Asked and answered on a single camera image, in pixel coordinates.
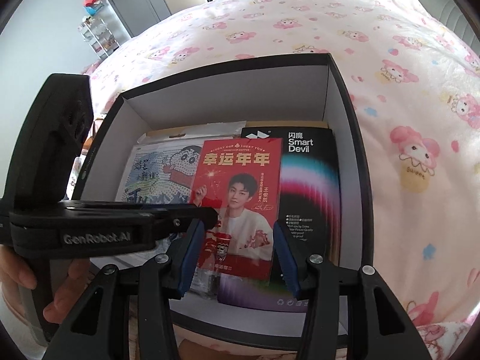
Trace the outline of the person's left hand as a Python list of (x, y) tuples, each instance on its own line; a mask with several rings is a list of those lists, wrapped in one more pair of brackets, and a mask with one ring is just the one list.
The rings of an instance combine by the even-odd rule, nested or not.
[[(68, 269), (67, 277), (57, 289), (54, 300), (43, 310), (43, 316), (49, 323), (61, 323), (83, 293), (88, 282), (89, 259), (74, 259)], [(25, 311), (20, 299), (20, 287), (33, 290), (37, 279), (32, 270), (6, 246), (1, 246), (1, 291), (7, 306), (17, 316), (24, 317)]]

